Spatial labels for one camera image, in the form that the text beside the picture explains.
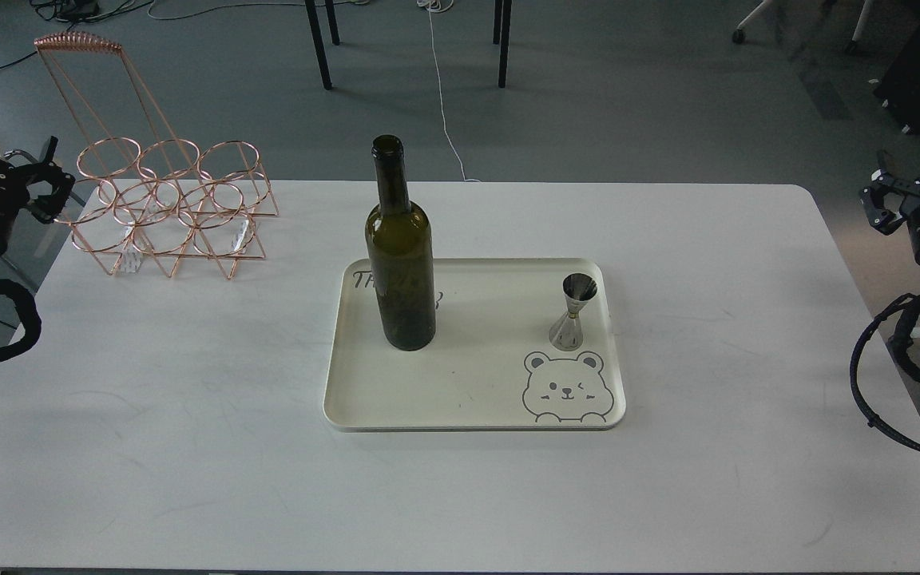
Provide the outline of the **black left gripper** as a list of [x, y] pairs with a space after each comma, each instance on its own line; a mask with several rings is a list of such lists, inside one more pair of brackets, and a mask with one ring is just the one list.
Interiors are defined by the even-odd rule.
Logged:
[[[0, 159], [0, 234], [10, 234], [18, 212], [28, 204], [28, 212], [42, 224], [51, 224], [65, 210], [76, 178], [55, 165], [59, 140], [50, 136], [40, 157], [23, 149], [11, 149]], [[28, 164], [14, 166], [15, 157]], [[47, 183], [47, 194], [35, 196], [33, 186]]]

